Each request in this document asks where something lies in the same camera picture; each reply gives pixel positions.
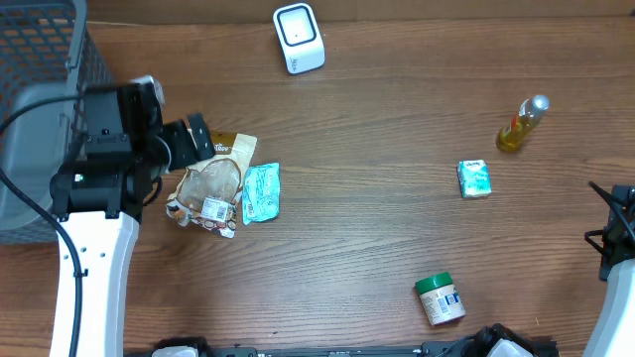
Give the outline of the green lid jar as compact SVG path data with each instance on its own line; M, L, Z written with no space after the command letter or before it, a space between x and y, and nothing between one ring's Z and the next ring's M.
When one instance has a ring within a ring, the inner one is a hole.
M436 274L415 283L430 325L437 326L463 318L465 307L449 272Z

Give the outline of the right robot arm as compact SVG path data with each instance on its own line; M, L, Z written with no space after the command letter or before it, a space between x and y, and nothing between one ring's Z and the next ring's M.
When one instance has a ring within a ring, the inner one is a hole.
M601 313L584 348L585 356L634 354L634 187L606 191L588 184L608 205L606 225L584 233L600 254L599 279L607 283Z

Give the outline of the beige brown snack packet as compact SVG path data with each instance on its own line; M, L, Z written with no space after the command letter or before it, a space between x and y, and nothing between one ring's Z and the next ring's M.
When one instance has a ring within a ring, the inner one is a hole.
M192 223L232 238L257 138L215 131L211 139L215 155L186 168L177 190L168 197L166 213L181 226Z

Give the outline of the teal Kleenex tissue pack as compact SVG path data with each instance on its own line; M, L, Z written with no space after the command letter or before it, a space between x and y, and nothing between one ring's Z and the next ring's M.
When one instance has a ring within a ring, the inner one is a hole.
M456 171L463 198L485 197L492 192L488 167L483 160L460 161Z

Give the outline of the silver capped amber bottle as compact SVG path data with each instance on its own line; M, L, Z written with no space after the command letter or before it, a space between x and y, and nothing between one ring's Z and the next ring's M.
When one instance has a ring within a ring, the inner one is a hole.
M526 99L511 122L497 134L497 148L504 152L518 151L531 131L536 128L550 108L546 95L535 95Z

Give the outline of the teal snack packet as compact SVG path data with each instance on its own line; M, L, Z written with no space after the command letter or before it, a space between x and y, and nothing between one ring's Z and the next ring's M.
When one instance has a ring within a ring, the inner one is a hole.
M250 167L242 191L243 223L275 219L280 212L280 193L278 163Z

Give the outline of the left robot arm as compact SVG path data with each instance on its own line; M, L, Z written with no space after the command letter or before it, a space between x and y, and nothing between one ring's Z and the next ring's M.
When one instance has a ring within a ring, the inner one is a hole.
M60 276L53 356L123 353L128 272L144 206L163 175L215 154L199 114L166 124L150 75L86 89L87 132L52 177Z

